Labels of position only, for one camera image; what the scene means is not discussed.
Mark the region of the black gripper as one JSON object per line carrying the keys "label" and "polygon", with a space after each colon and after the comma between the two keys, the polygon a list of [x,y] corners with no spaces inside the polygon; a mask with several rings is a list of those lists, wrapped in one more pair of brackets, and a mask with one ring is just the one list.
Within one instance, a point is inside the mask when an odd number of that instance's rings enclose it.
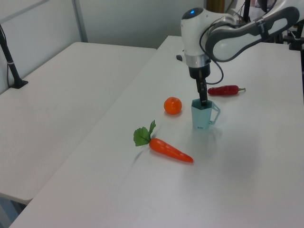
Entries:
{"label": "black gripper", "polygon": [[207,106],[208,96],[205,78],[210,75],[210,64],[199,68],[189,67],[189,74],[192,79],[196,79],[201,106]]}

